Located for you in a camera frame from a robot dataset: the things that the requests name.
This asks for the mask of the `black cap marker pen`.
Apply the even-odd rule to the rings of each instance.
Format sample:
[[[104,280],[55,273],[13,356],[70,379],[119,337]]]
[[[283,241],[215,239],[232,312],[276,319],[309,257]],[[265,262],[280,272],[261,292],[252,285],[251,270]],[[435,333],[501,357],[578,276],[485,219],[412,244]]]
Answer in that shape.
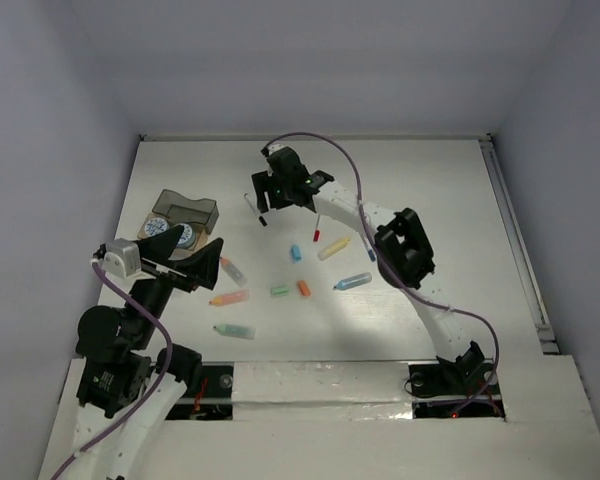
[[[249,206],[249,208],[251,209],[251,211],[254,213],[254,215],[258,219],[259,223],[263,227],[267,227],[268,223],[267,223],[266,219],[264,218],[263,214],[257,209],[255,203],[251,200],[249,194],[245,193],[243,195],[243,198],[244,198],[245,202],[247,203],[247,205]]]

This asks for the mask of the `red cap marker pen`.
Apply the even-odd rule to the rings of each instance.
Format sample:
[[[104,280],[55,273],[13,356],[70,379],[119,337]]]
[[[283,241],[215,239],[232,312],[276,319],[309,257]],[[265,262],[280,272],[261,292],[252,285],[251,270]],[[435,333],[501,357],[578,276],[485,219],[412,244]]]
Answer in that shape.
[[[314,233],[313,233],[313,238],[312,238],[312,241],[314,243],[317,243],[319,241],[319,239],[320,239],[320,235],[321,235],[321,231],[320,231],[321,218],[322,218],[322,216],[320,214],[318,214],[317,217],[316,217],[316,223],[315,223],[315,228],[314,228]]]

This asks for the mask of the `blue cap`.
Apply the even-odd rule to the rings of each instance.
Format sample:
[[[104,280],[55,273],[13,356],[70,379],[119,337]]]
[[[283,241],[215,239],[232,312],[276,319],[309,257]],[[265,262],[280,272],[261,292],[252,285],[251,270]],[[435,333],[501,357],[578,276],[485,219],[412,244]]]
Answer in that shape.
[[[297,244],[291,246],[290,255],[294,263],[300,262],[303,259],[301,249]]]

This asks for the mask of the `yellow pencil-shaped highlighter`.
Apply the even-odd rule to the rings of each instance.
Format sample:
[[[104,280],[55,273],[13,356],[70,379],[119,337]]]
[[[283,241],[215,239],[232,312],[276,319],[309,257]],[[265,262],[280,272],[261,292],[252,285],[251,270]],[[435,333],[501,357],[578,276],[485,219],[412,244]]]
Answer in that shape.
[[[343,237],[330,243],[318,252],[318,259],[321,261],[327,260],[328,258],[332,257],[333,255],[339,253],[344,248],[346,248],[349,245],[350,241],[350,237]]]

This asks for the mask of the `blue pencil-shaped highlighter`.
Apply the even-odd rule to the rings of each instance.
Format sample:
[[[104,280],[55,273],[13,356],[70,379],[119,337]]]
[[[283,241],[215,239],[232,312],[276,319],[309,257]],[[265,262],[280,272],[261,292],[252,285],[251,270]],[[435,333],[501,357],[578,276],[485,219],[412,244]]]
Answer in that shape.
[[[370,272],[363,272],[353,276],[346,277],[339,280],[334,286],[334,290],[346,291],[353,288],[357,288],[362,285],[366,285],[372,281],[372,274]]]

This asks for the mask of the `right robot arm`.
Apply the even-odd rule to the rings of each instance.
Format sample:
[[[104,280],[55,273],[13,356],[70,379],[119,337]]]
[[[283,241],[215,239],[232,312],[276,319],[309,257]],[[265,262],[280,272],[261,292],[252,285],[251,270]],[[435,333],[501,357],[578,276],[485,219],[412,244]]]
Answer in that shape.
[[[479,396],[486,390],[485,355],[464,331],[465,311],[449,305],[434,282],[434,251],[417,213],[364,201],[332,175],[311,172],[295,150],[273,144],[261,150],[264,171],[252,175],[260,212],[290,206],[306,208],[364,236],[377,258],[378,271],[401,290],[425,326],[437,364],[431,374],[418,373],[413,388],[425,397]]]

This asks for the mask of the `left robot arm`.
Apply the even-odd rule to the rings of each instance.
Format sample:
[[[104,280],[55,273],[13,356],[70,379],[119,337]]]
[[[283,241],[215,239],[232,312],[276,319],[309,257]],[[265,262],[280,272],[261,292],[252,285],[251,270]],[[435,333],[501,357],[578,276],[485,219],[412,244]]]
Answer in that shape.
[[[93,254],[93,272],[124,304],[96,305],[79,319],[75,351],[85,364],[72,453],[54,478],[133,478],[176,402],[201,385],[201,354],[175,344],[160,318],[174,291],[215,287],[224,241],[174,259],[183,232],[118,238]]]

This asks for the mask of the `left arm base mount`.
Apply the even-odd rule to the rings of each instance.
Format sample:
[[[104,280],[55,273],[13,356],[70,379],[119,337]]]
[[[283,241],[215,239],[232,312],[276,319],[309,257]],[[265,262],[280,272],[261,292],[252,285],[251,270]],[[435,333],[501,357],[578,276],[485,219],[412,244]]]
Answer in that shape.
[[[167,414],[171,421],[225,421],[233,418],[233,363],[205,363],[195,391],[187,392]]]

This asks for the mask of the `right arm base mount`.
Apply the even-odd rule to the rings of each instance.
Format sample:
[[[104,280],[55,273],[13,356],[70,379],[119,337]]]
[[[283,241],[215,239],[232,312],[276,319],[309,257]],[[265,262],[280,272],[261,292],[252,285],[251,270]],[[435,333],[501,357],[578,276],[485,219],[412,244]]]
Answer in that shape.
[[[411,396],[416,419],[504,418],[505,408],[496,376],[474,401],[452,415],[457,406],[483,387],[491,373],[492,363],[487,362],[467,383],[461,383],[447,379],[440,364],[410,364],[403,389]]]

